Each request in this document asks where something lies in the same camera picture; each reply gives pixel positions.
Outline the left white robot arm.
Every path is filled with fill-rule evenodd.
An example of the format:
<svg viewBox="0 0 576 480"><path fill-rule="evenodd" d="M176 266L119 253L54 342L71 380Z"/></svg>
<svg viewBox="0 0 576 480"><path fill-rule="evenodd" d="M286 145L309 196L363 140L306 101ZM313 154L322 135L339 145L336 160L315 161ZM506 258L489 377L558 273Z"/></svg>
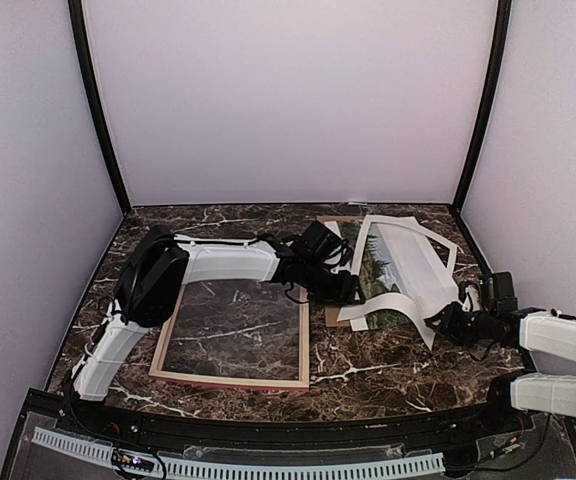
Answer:
<svg viewBox="0 0 576 480"><path fill-rule="evenodd" d="M366 298L358 275L346 270L353 249L319 221L301 234L252 239L193 238L156 225L122 267L104 319L79 361L65 375L66 398L77 399L69 417L88 436L109 427L105 400L112 380L133 348L168 321L181 289L203 281L249 280L303 288L309 301L337 307Z"/></svg>

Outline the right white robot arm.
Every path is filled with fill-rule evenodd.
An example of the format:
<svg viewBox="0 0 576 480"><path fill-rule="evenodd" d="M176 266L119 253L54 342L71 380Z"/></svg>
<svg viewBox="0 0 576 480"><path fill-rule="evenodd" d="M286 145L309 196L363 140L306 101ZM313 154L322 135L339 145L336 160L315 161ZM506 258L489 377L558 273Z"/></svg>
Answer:
<svg viewBox="0 0 576 480"><path fill-rule="evenodd" d="M458 346L490 340L501 347L545 353L576 364L576 318L555 310L466 312L453 302L425 323ZM538 371L498 376L490 383L478 424L485 432L498 434L519 411L576 419L576 376Z"/></svg>

